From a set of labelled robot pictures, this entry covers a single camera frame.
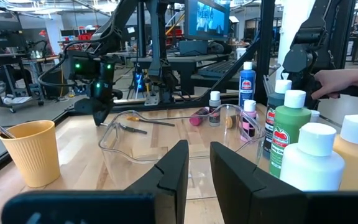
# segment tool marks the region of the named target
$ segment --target monitor screen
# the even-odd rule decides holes
[[[199,40],[227,40],[230,1],[187,0],[185,37]]]

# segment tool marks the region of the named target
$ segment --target keyboard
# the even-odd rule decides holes
[[[198,70],[198,74],[204,77],[222,77],[235,63],[235,60],[216,62]]]

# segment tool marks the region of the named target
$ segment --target wooden table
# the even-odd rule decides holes
[[[166,117],[171,113],[192,113],[197,108],[183,110],[149,111]],[[264,125],[265,106],[258,105],[259,123]],[[72,116],[56,127],[61,176],[51,184],[32,189],[25,185],[13,162],[0,170],[0,215],[3,205],[13,196],[30,190],[111,190],[116,189],[103,162],[103,154],[98,147],[106,128],[96,127],[91,116]],[[179,135],[188,136],[177,126]],[[216,198],[188,200],[185,223],[223,223]]]

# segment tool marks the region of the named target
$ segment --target concrete floor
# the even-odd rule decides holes
[[[351,63],[346,64],[346,68],[358,68],[358,65],[353,65]],[[124,98],[127,97],[128,87],[131,84],[132,72],[129,69],[125,68],[122,70],[116,70],[116,78],[122,76],[122,78],[117,82],[114,88],[123,91]],[[204,93],[207,88],[195,88],[195,94],[200,95]],[[12,114],[8,109],[0,108],[0,124],[3,126],[12,126],[15,124],[23,123],[26,121],[36,120],[36,119],[54,119],[64,109],[71,106],[76,100],[80,99],[83,96],[76,96],[69,99],[65,102],[45,102],[45,106],[39,107],[37,105],[27,106],[25,108],[18,109],[15,114]],[[130,98],[135,98],[135,94],[131,94]],[[138,94],[138,98],[143,98],[142,94]],[[341,96],[340,99],[328,99],[322,100],[319,110],[321,115],[341,124],[343,118],[347,114],[358,114],[358,98],[353,96]],[[5,151],[4,146],[0,142],[0,155]]]

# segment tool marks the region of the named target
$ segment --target green paint bottle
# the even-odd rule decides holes
[[[311,111],[304,108],[305,98],[304,91],[287,90],[284,105],[276,108],[268,171],[277,178],[280,177],[284,148],[297,143],[300,128],[310,122]]]

